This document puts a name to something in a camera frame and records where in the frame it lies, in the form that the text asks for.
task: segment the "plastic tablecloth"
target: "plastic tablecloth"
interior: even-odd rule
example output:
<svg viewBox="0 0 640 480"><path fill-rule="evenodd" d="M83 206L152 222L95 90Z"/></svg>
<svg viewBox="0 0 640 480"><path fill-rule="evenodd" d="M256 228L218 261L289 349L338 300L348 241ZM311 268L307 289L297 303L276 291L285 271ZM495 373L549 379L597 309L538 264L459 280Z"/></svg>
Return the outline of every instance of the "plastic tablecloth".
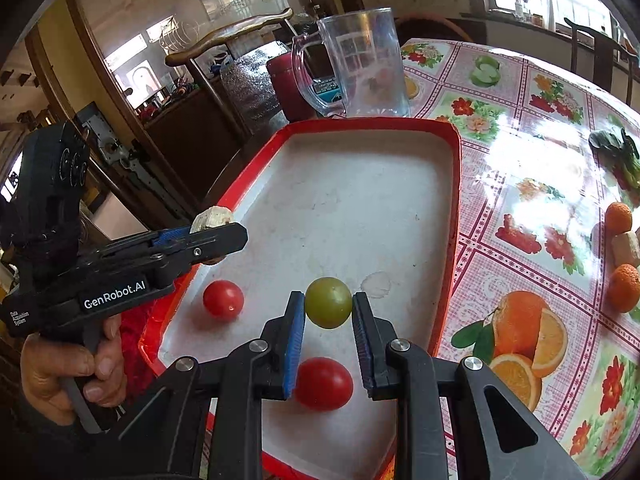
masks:
<svg viewBox="0 0 640 480"><path fill-rule="evenodd" d="M498 306L542 304L565 328L567 347L543 372L534 414L600 477L640 433L640 306L617 314L607 305L613 265L602 221L609 203L635 209L640 196L599 165L588 137L620 135L623 126L638 143L640 116L592 83L514 52L412 39L401 53L418 88L412 115L449 121L462 137L460 238L438 357L470 355L474 346L456 348L452 336L489 323ZM510 322L518 330L527 319ZM444 425L454 473L448 413Z"/></svg>

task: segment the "water stain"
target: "water stain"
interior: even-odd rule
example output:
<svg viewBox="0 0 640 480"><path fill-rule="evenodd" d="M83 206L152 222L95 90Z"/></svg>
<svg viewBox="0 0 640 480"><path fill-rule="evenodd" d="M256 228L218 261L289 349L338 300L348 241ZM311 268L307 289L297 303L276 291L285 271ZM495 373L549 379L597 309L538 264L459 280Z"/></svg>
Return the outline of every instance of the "water stain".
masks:
<svg viewBox="0 0 640 480"><path fill-rule="evenodd" d="M360 290L374 300L384 298L391 290L391 279L386 272L379 270L362 280Z"/></svg>

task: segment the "orange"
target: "orange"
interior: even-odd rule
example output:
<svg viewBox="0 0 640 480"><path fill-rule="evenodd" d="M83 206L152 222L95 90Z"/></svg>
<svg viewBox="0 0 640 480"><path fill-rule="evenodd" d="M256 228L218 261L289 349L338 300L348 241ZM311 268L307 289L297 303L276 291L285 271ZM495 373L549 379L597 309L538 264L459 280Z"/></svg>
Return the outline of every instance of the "orange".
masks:
<svg viewBox="0 0 640 480"><path fill-rule="evenodd" d="M628 205L622 202L609 204L604 213L604 227L607 228L608 235L616 236L631 231L632 223L633 217Z"/></svg>
<svg viewBox="0 0 640 480"><path fill-rule="evenodd" d="M494 312L494 356L521 354L533 359L546 301L526 290L515 290L500 300Z"/></svg>
<svg viewBox="0 0 640 480"><path fill-rule="evenodd" d="M489 368L531 411L536 409L542 393L542 380L531 370L531 359L519 354L494 358Z"/></svg>
<svg viewBox="0 0 640 480"><path fill-rule="evenodd" d="M613 271L607 285L607 300L618 312L629 312L640 300L640 276L632 265L622 264Z"/></svg>
<svg viewBox="0 0 640 480"><path fill-rule="evenodd" d="M540 334L531 371L536 377L546 377L558 368L564 359L568 337L562 319L546 308L540 318Z"/></svg>

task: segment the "silver screw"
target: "silver screw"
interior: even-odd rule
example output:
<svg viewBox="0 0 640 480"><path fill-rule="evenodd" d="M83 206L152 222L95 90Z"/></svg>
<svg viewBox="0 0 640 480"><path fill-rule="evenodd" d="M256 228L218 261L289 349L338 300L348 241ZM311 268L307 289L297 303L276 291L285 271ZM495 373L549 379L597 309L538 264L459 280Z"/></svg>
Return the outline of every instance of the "silver screw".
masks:
<svg viewBox="0 0 640 480"><path fill-rule="evenodd" d="M188 372L195 365L195 362L190 357L181 357L175 362L175 369L179 372Z"/></svg>
<svg viewBox="0 0 640 480"><path fill-rule="evenodd" d="M389 344L391 345L391 348L396 352L406 352L411 347L411 343L409 343L406 339L394 339Z"/></svg>
<svg viewBox="0 0 640 480"><path fill-rule="evenodd" d="M465 358L465 366L469 368L469 370L479 370L482 368L482 361L477 357L467 357Z"/></svg>
<svg viewBox="0 0 640 480"><path fill-rule="evenodd" d="M264 352L267 348L269 348L269 343L264 339L254 339L249 343L249 350L251 350L251 352L256 352L257 354Z"/></svg>

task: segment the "human hand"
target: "human hand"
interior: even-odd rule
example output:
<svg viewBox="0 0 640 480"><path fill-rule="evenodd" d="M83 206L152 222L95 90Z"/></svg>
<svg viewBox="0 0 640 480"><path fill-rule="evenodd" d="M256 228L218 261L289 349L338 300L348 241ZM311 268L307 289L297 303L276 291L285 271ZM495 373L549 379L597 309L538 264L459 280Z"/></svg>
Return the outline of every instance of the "human hand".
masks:
<svg viewBox="0 0 640 480"><path fill-rule="evenodd" d="M22 348L20 374L30 405L59 426L68 426L76 412L58 378L94 374L96 379L82 389L86 400L106 408L120 404L125 398L127 377L119 329L119 314L104 321L106 339L98 345L95 356L80 345L50 341L39 334L28 336Z"/></svg>

